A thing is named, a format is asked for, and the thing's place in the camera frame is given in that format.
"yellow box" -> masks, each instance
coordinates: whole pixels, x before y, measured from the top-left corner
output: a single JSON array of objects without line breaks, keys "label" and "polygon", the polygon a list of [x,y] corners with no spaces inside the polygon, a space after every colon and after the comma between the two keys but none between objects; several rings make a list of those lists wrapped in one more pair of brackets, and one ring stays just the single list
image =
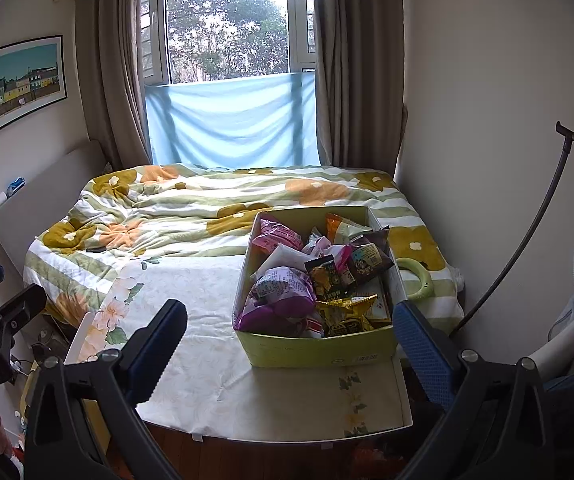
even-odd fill
[{"label": "yellow box", "polygon": [[[276,209],[270,212],[279,222],[296,231],[303,241],[307,240],[312,228],[327,232],[325,216],[334,213],[349,218],[374,230],[381,228],[373,212],[364,206],[328,206]],[[245,306],[251,286],[250,276],[267,258],[251,240],[260,232],[260,217],[252,227],[245,260],[238,281],[238,289],[232,314],[235,324],[238,313]],[[389,256],[395,258],[389,250]],[[382,275],[385,300],[389,307],[406,300],[398,266],[394,265]],[[391,325],[358,334],[347,334],[323,339],[290,338],[236,332],[249,361],[253,366],[273,368],[310,368],[371,364],[390,360],[396,351],[396,340]]]}]

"white wall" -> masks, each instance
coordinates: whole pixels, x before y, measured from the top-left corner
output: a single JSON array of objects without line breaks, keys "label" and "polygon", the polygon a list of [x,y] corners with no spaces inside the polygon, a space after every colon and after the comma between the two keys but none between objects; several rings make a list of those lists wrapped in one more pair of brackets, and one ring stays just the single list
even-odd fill
[{"label": "white wall", "polygon": [[[29,180],[87,139],[74,60],[74,0],[1,0],[0,46],[52,34],[63,34],[67,99],[26,116],[0,130],[0,192],[14,178]],[[0,305],[22,288],[22,279],[0,247],[5,279]],[[17,431],[17,392],[0,386],[3,423]]]},{"label": "white wall", "polygon": [[[405,0],[409,122],[397,179],[467,308],[527,231],[574,130],[574,0]],[[515,362],[546,341],[573,290],[574,148],[531,243],[468,324],[466,343]]]}]

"screw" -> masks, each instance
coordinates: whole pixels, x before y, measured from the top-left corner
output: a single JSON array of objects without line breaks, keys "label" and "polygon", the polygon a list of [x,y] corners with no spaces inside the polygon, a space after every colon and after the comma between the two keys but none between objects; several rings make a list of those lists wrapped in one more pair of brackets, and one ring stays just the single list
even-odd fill
[{"label": "screw", "polygon": [[529,359],[529,357],[523,357],[521,359],[521,366],[525,370],[534,370],[534,368],[536,368],[536,363],[531,359]]},{"label": "screw", "polygon": [[474,350],[469,349],[463,350],[461,352],[461,357],[468,363],[475,363],[476,361],[478,361],[478,354]]},{"label": "screw", "polygon": [[45,368],[53,368],[58,364],[58,358],[55,355],[50,355],[45,359]]},{"label": "screw", "polygon": [[102,352],[100,352],[100,359],[106,362],[116,361],[119,355],[120,350],[118,350],[117,348],[108,348],[107,350],[103,350]]}]

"blue gripper pad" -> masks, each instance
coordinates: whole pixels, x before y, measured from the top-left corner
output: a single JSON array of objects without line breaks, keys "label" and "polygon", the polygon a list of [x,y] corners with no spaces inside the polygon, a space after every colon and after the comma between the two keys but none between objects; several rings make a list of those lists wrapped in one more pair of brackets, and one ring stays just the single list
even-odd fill
[{"label": "blue gripper pad", "polygon": [[167,300],[154,319],[129,338],[122,348],[118,380],[132,406],[149,400],[186,329],[185,306]]},{"label": "blue gripper pad", "polygon": [[456,377],[461,368],[456,348],[451,348],[453,344],[447,336],[437,333],[410,301],[402,301],[394,307],[392,325],[427,397],[446,412],[454,402]]}]

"comforter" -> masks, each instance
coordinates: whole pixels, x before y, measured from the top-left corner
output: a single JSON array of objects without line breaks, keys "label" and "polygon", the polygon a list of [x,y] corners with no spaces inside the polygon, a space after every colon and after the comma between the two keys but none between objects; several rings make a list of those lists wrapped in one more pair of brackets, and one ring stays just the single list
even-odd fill
[{"label": "comforter", "polygon": [[[461,319],[452,271],[426,225],[391,176],[374,170],[229,171],[173,164],[105,174],[84,187],[61,222],[36,238],[24,280],[43,286],[49,311],[77,326],[85,313],[100,309],[120,270],[134,259],[145,269],[166,257],[244,254],[259,211],[324,205],[371,208],[381,225],[391,226],[395,256],[413,258],[430,271],[434,296],[418,303],[430,322],[449,330]],[[401,275],[408,294],[419,289],[415,275]],[[137,285],[125,291],[125,301],[137,294]]]}]

